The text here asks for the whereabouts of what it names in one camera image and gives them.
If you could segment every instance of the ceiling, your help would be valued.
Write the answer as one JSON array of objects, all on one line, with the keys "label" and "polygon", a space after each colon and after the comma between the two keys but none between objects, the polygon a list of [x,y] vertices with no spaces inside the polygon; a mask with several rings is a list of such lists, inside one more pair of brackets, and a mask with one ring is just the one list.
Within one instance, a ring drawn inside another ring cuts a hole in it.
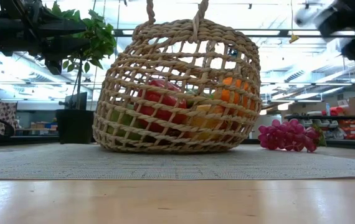
[{"label": "ceiling", "polygon": [[[42,2],[50,7],[54,1]],[[199,2],[200,0],[154,0],[156,22],[190,19],[195,15]],[[325,96],[353,88],[351,83],[355,82],[355,62],[342,58],[334,46],[327,44],[322,38],[301,38],[304,32],[316,32],[316,35],[318,32],[312,24],[298,27],[292,23],[291,12],[304,9],[306,4],[309,4],[310,10],[315,10],[331,2],[292,0],[291,7],[290,0],[210,0],[206,19],[234,29],[246,29],[243,33],[248,35],[251,32],[266,32],[267,29],[295,30],[300,38],[292,44],[289,43],[289,37],[251,37],[259,46],[263,83],[261,95],[265,104],[278,103],[281,100],[317,101],[323,97],[323,93]],[[82,17],[89,17],[87,12],[93,8],[94,3],[92,0],[58,1],[62,10],[78,9]],[[127,6],[119,0],[100,0],[96,1],[94,8],[115,29],[134,29],[148,20],[145,0],[130,0],[127,1]],[[130,43],[131,37],[118,37],[116,51],[123,51]],[[114,61],[115,55],[103,60],[102,65],[109,68]],[[84,74],[86,81],[83,83],[83,91],[87,91],[89,97],[98,98],[105,74],[106,70],[94,67]],[[32,100],[61,99],[72,93],[76,76],[75,70],[63,71],[61,76],[51,75],[43,62],[36,61],[25,52],[16,52],[13,57],[5,57],[0,53],[0,90],[10,93],[12,97]]]}]

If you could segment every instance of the basket handle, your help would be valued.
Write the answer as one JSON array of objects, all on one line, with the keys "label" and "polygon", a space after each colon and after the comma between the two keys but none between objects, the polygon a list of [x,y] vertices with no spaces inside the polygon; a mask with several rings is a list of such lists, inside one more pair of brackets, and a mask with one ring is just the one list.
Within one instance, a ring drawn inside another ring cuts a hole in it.
[{"label": "basket handle", "polygon": [[[194,18],[192,19],[192,27],[193,27],[193,40],[194,42],[198,41],[198,30],[199,30],[199,26],[200,26],[200,20],[204,18],[205,16],[205,12],[208,9],[208,4],[209,4],[209,0],[202,0],[199,7],[198,7],[198,11],[196,16],[194,16]],[[133,31],[133,36],[135,36],[137,33],[139,33],[139,31],[141,29],[143,29],[146,26],[150,26],[153,25],[155,22],[155,13],[154,13],[154,4],[153,4],[153,0],[147,0],[147,15],[148,15],[148,21],[145,22],[142,25],[138,25],[135,29],[135,31]]]}]

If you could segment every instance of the patterned fabric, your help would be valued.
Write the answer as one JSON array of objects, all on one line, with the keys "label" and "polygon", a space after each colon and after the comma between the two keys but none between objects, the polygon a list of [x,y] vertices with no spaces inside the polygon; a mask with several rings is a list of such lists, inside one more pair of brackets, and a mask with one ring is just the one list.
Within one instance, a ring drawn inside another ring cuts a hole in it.
[{"label": "patterned fabric", "polygon": [[[0,102],[0,119],[15,126],[17,103]],[[0,134],[4,134],[4,124],[0,123]]]}]

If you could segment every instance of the gray mat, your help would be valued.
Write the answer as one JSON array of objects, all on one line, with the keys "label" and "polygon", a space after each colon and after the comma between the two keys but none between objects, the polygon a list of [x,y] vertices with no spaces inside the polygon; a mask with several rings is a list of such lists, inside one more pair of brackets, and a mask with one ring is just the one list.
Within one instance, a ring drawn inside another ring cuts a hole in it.
[{"label": "gray mat", "polygon": [[108,152],[96,145],[0,152],[0,179],[322,179],[355,177],[355,160],[242,145],[223,154]]}]

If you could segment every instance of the red bell pepper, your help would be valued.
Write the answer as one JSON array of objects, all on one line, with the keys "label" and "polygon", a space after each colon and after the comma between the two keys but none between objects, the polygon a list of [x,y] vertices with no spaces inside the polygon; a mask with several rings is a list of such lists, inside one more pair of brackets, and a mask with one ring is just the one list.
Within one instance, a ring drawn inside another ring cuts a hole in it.
[{"label": "red bell pepper", "polygon": [[[177,86],[175,86],[172,83],[167,82],[166,80],[163,80],[163,79],[151,80],[149,85],[158,86],[160,88],[165,88],[165,85],[166,85],[166,89],[180,92],[180,89]],[[141,97],[142,94],[143,94],[143,90],[139,90],[138,97]],[[157,93],[155,91],[146,91],[146,94],[144,96],[145,100],[155,101],[155,102],[159,102],[160,98],[161,98],[161,94]],[[164,105],[168,105],[168,106],[174,106],[176,104],[177,100],[178,100],[178,98],[175,96],[164,95],[161,103]],[[138,107],[139,107],[139,105],[135,104],[135,110],[137,110]],[[187,108],[186,100],[180,99],[177,107],[186,109]],[[155,111],[154,108],[152,108],[150,106],[143,105],[143,106],[141,106],[139,112],[142,114],[151,116],[154,113],[154,111]],[[172,116],[172,112],[169,112],[166,110],[160,110],[160,109],[157,110],[157,113],[155,114],[155,118],[163,119],[165,121],[169,121],[171,116]],[[175,114],[175,117],[172,119],[172,122],[175,124],[181,124],[185,119],[186,119],[186,115]],[[147,127],[147,125],[148,125],[148,122],[145,120],[139,119],[139,122],[141,125],[143,125],[145,127]],[[156,124],[156,123],[152,123],[151,126],[149,127],[150,131],[158,132],[158,133],[161,133],[163,131],[163,129],[164,129],[164,127],[162,127],[161,125]]]}]

